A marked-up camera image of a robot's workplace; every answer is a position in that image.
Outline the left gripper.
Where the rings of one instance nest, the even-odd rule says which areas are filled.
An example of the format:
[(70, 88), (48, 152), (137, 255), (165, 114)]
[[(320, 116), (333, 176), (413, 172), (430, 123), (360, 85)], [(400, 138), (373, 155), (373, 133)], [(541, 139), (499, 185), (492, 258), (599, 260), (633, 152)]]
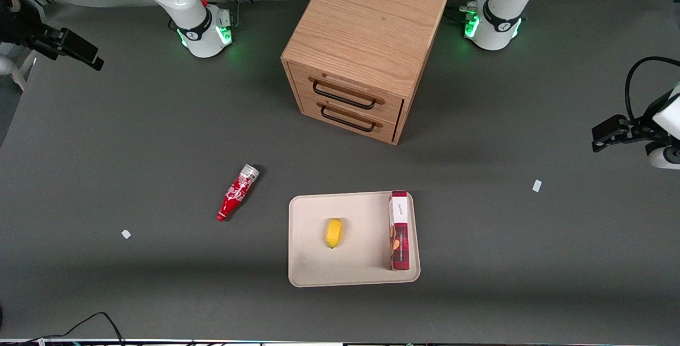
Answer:
[(678, 143), (679, 86), (654, 100), (639, 117), (630, 110), (630, 120), (615, 114), (592, 128), (592, 152), (604, 150), (609, 143), (630, 143), (631, 140)]

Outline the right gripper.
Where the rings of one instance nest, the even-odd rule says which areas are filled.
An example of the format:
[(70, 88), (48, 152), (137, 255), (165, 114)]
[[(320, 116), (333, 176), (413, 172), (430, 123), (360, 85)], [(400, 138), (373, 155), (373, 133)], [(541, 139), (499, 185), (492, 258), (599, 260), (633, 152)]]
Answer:
[(56, 60), (60, 55), (68, 56), (96, 71), (104, 66), (97, 46), (70, 29), (63, 27), (58, 31), (47, 26), (39, 14), (31, 12), (2, 12), (1, 41), (35, 50), (51, 60)]

